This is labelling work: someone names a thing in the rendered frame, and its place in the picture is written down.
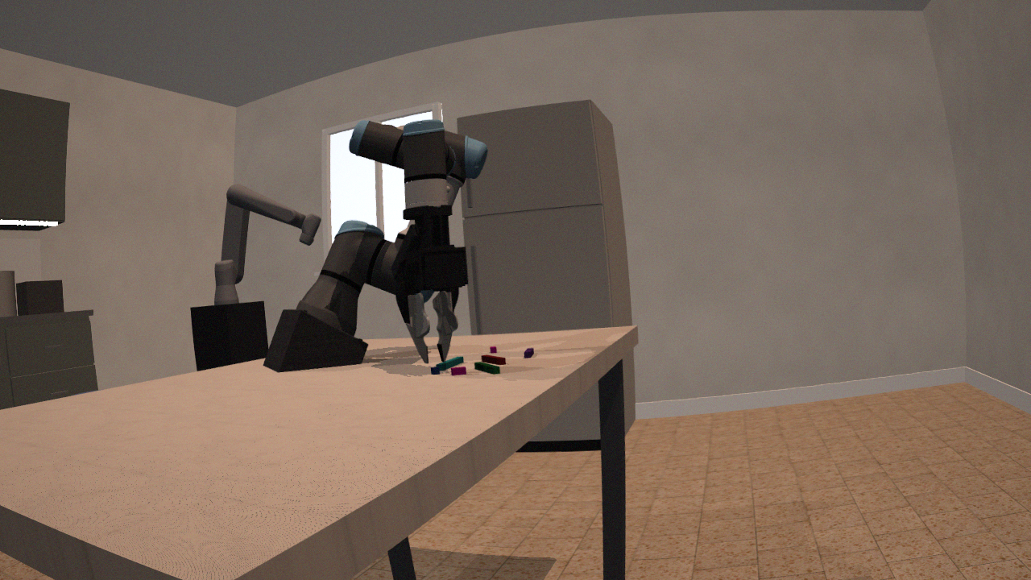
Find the turquoise rod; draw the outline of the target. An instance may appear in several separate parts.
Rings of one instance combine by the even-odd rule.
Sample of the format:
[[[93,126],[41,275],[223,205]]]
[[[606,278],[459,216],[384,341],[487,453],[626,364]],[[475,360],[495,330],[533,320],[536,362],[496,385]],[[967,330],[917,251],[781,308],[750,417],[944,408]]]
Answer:
[[[451,368],[451,367],[454,367],[454,366],[459,366],[459,364],[461,364],[463,362],[464,362],[463,356],[456,357],[456,359],[450,359],[448,361],[443,361],[441,363],[436,364],[436,367],[440,367],[441,371],[444,371],[444,370],[446,370],[446,368]]]

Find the green rod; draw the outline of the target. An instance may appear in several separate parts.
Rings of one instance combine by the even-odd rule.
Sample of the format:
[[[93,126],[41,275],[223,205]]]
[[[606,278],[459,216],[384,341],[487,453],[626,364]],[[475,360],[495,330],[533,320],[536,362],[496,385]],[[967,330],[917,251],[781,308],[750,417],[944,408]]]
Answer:
[[[474,368],[479,371],[490,372],[490,374],[500,374],[500,368],[498,366],[492,366],[492,364],[484,363],[478,361],[474,363]]]

